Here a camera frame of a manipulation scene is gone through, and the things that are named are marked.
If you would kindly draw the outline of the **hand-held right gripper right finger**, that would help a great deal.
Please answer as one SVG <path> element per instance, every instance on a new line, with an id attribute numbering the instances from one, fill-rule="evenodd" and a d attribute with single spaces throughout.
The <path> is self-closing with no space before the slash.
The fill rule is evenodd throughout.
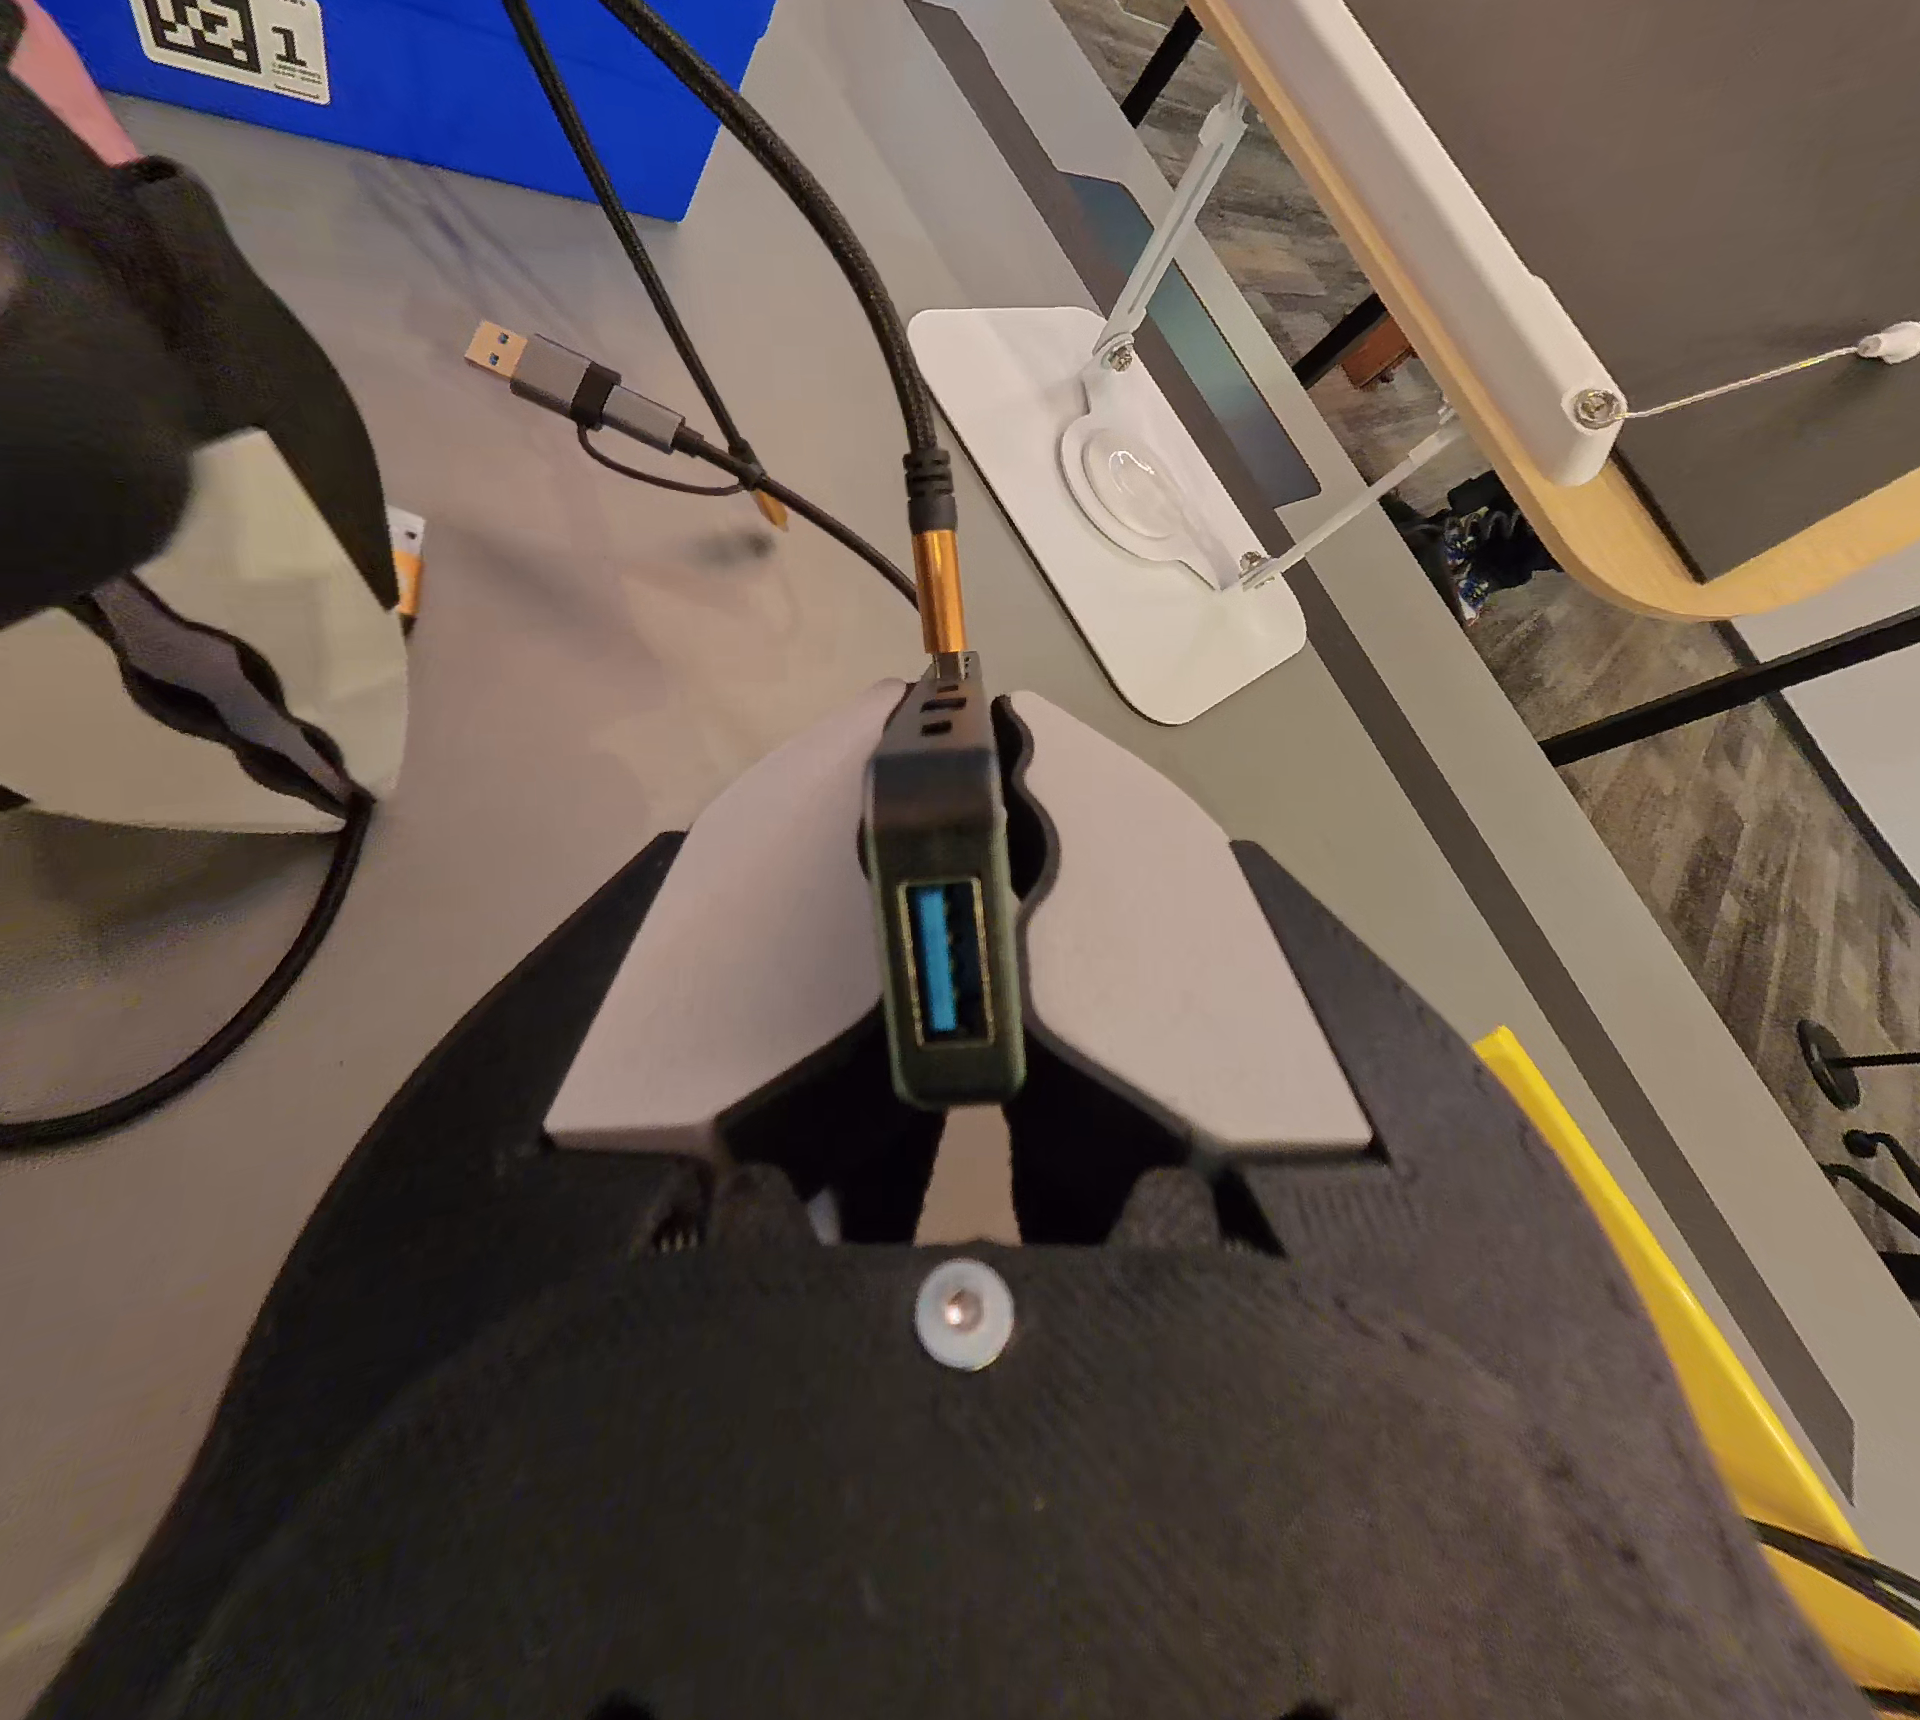
<path id="1" fill-rule="evenodd" d="M 1005 697 L 1044 836 L 1027 995 L 1068 1056 L 1224 1153 L 1361 1153 L 1375 1128 L 1226 829 L 1037 691 Z"/>

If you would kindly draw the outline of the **black floor stand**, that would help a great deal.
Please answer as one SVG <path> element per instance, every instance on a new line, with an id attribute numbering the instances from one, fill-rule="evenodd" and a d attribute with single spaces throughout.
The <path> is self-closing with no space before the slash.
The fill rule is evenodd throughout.
<path id="1" fill-rule="evenodd" d="M 1829 1026 L 1813 1017 L 1796 1023 L 1795 1038 L 1813 1084 L 1843 1116 L 1860 1107 L 1860 1071 L 1916 1069 L 1918 1066 L 1918 1052 L 1850 1053 Z M 1847 1160 L 1825 1160 L 1822 1175 L 1837 1186 L 1850 1186 L 1916 1237 L 1918 1157 L 1908 1143 L 1892 1131 L 1852 1124 L 1843 1130 L 1840 1143 Z M 1867 1166 L 1877 1157 L 1890 1160 L 1900 1172 L 1907 1183 L 1905 1197 L 1871 1175 Z"/>

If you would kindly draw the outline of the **white bracket bar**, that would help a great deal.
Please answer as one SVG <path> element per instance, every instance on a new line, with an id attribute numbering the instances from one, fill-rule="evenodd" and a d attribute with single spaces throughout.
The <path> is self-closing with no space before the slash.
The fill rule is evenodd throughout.
<path id="1" fill-rule="evenodd" d="M 1347 0 L 1217 1 L 1525 455 L 1548 483 L 1595 482 L 1626 419 L 1619 380 Z"/>

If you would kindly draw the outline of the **black usb hub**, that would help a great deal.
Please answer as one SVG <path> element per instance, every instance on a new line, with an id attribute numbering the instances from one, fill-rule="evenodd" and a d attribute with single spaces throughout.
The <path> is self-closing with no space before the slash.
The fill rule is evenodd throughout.
<path id="1" fill-rule="evenodd" d="M 1005 1106 L 1027 1081 L 1020 903 L 995 697 L 977 652 L 937 652 L 886 717 L 862 783 L 895 1093 Z"/>

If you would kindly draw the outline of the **yellow plastic object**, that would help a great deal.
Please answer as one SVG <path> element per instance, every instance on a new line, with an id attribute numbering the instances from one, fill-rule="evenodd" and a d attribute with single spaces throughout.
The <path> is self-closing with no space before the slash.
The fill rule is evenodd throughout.
<path id="1" fill-rule="evenodd" d="M 1579 1186 L 1638 1289 L 1767 1561 L 1881 1715 L 1918 1713 L 1918 1586 L 1872 1556 L 1665 1244 L 1509 1027 L 1474 1041 Z"/>

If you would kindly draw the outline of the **white stand with clear arms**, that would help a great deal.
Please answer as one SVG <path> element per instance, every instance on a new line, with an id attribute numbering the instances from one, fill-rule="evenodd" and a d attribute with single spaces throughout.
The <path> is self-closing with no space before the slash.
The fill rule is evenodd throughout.
<path id="1" fill-rule="evenodd" d="M 938 408 L 1107 677 L 1163 726 L 1197 719 L 1303 652 L 1286 573 L 1463 431 L 1445 406 L 1431 436 L 1303 542 L 1263 545 L 1140 348 L 1153 294 L 1179 271 L 1244 132 L 1246 98 L 1231 84 L 1107 318 L 950 307 L 908 327 Z"/>

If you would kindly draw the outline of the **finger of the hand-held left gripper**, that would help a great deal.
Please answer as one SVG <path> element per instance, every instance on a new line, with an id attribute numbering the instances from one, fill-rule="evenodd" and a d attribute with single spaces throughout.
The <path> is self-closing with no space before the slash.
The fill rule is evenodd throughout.
<path id="1" fill-rule="evenodd" d="M 156 593 L 86 593 L 4 629 L 3 782 L 31 807 L 182 834 L 330 834 L 338 741 L 274 665 Z"/>
<path id="2" fill-rule="evenodd" d="M 269 431 L 194 451 L 186 511 L 143 583 L 173 614 L 260 655 L 289 711 L 329 736 L 355 786 L 394 792 L 411 717 L 400 618 Z"/>

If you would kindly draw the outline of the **dark board wooden edge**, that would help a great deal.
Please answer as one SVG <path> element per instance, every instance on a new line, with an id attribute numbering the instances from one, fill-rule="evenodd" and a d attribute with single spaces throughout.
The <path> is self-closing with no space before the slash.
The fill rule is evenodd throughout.
<path id="1" fill-rule="evenodd" d="M 1186 0 L 1561 566 L 1722 622 L 1916 545 L 1916 0 L 1347 0 L 1626 399 L 1550 483 L 1219 0 Z"/>

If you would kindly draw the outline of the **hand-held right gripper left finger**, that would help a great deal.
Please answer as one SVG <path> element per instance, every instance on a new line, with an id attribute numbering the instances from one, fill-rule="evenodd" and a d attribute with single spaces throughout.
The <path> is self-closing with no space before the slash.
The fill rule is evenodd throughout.
<path id="1" fill-rule="evenodd" d="M 723 1121 L 882 1002 L 858 832 L 907 693 L 880 680 L 693 821 L 547 1109 L 558 1145 L 720 1145 Z"/>

